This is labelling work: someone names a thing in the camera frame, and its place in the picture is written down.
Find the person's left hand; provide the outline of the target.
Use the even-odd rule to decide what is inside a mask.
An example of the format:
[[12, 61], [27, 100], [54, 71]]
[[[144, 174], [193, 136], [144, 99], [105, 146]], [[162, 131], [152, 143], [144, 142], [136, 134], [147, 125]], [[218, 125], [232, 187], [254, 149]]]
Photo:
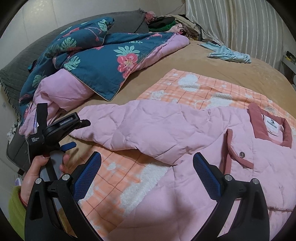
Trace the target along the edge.
[[41, 169], [48, 163], [49, 155], [36, 156], [26, 173], [20, 190], [20, 199], [22, 204], [27, 207], [30, 194], [37, 178], [40, 177]]

